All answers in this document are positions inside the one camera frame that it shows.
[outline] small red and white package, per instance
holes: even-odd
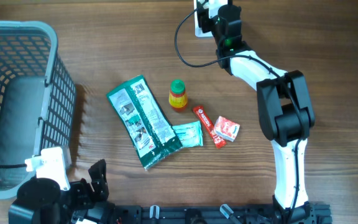
[[[204,128],[208,131],[208,134],[213,139],[215,146],[220,149],[223,146],[226,145],[226,141],[218,136],[214,131],[214,124],[212,123],[211,119],[208,117],[208,115],[204,111],[203,106],[195,106],[193,108],[193,112],[197,115],[197,117],[201,120],[201,123],[203,124]]]
[[[234,141],[240,129],[240,124],[219,116],[215,123],[215,133],[222,138]]]

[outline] green bottle cap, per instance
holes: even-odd
[[[171,91],[174,94],[182,94],[185,91],[185,83],[182,80],[174,80],[171,83]]]

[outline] wire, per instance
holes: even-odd
[[[207,3],[207,1],[205,1],[204,3],[202,3],[201,7],[203,7],[205,4]],[[192,11],[189,15],[187,15],[178,25],[176,31],[175,31],[175,37],[174,37],[174,44],[175,44],[175,51],[179,57],[179,59],[187,66],[189,67],[193,67],[193,68],[202,68],[202,67],[206,67],[206,66],[209,66],[209,65],[212,65],[214,63],[217,63],[217,62],[220,62],[220,61],[223,61],[223,60],[226,60],[226,59],[229,59],[229,58],[235,58],[235,57],[241,57],[241,58],[247,58],[249,60],[253,60],[257,63],[259,63],[261,66],[263,66],[264,68],[266,68],[266,70],[273,74],[274,76],[277,77],[277,80],[279,81],[279,83],[281,84],[281,86],[284,88],[285,92],[287,93],[288,97],[290,98],[291,102],[292,102],[292,105],[294,107],[294,110],[295,110],[295,114],[296,114],[296,117],[298,118],[299,120],[299,124],[300,124],[300,129],[301,129],[301,136],[300,138],[297,140],[296,144],[295,144],[295,148],[293,150],[294,152],[294,157],[295,157],[295,196],[294,196],[294,199],[293,199],[293,204],[291,206],[291,209],[290,209],[290,213],[288,215],[288,219],[287,219],[287,223],[290,223],[290,220],[292,218],[292,215],[293,215],[293,212],[294,212],[294,209],[295,209],[295,205],[296,205],[296,201],[298,199],[298,194],[299,194],[299,161],[298,161],[298,146],[299,146],[299,143],[301,142],[302,139],[305,138],[305,132],[303,130],[303,123],[302,123],[302,118],[301,118],[301,114],[300,114],[300,109],[298,107],[298,105],[296,104],[288,86],[285,84],[285,82],[280,78],[281,76],[278,75],[271,67],[267,66],[266,64],[264,64],[262,61],[256,59],[256,58],[253,58],[251,56],[247,56],[247,55],[231,55],[231,56],[227,56],[227,57],[223,57],[223,58],[219,58],[217,60],[214,60],[212,62],[208,62],[208,63],[205,63],[205,64],[202,64],[202,65],[193,65],[193,64],[190,64],[188,63],[185,59],[183,59],[183,57],[180,55],[179,53],[179,49],[178,49],[178,42],[177,42],[177,39],[178,39],[178,32],[179,32],[179,29],[181,27],[181,25],[190,17],[192,16],[195,12],[197,11],[197,9],[195,9],[194,11]],[[218,50],[220,48],[220,45],[221,45],[221,42],[223,41],[223,38],[221,38],[221,40],[219,40],[219,43],[218,43]]]
[[[16,164],[16,165],[0,165],[0,169],[14,169],[27,167],[27,164]]]

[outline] bottle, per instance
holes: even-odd
[[[181,112],[186,109],[187,94],[185,83],[182,80],[172,81],[171,90],[169,92],[169,104],[176,112]]]

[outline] green and white bag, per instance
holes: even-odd
[[[145,170],[182,148],[143,75],[119,85],[107,99],[124,123]]]

